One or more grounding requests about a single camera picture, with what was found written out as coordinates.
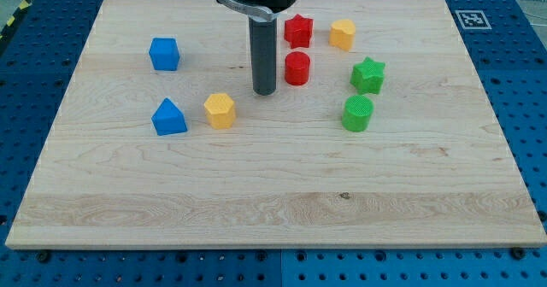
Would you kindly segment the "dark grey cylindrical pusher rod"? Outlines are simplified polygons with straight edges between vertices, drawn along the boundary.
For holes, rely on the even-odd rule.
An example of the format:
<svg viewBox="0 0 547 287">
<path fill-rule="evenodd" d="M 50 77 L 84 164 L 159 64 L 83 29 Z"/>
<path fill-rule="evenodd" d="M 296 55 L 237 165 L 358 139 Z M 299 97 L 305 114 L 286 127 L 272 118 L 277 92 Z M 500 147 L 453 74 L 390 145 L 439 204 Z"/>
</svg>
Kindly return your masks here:
<svg viewBox="0 0 547 287">
<path fill-rule="evenodd" d="M 249 31 L 253 91 L 268 96 L 276 90 L 277 21 L 249 18 Z"/>
</svg>

